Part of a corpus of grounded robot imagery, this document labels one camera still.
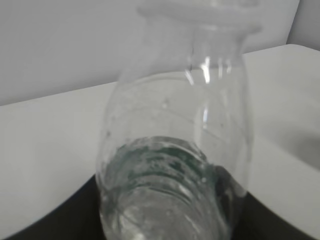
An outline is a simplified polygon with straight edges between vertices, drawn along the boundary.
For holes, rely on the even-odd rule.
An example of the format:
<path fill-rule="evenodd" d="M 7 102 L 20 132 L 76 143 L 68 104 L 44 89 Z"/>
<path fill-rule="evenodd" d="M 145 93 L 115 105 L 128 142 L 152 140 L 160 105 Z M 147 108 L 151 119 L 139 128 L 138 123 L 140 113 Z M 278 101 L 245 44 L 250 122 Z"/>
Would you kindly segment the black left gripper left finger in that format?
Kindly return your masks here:
<path fill-rule="evenodd" d="M 7 240 L 104 240 L 99 195 L 93 175 L 70 198 Z"/>

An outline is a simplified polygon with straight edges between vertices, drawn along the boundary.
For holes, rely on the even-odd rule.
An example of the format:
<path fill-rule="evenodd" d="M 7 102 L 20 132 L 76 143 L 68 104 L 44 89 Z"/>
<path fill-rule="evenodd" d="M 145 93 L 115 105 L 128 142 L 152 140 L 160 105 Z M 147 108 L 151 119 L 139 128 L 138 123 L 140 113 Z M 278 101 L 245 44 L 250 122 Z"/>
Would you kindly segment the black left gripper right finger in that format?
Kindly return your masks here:
<path fill-rule="evenodd" d="M 312 240 L 248 193 L 233 240 Z"/>

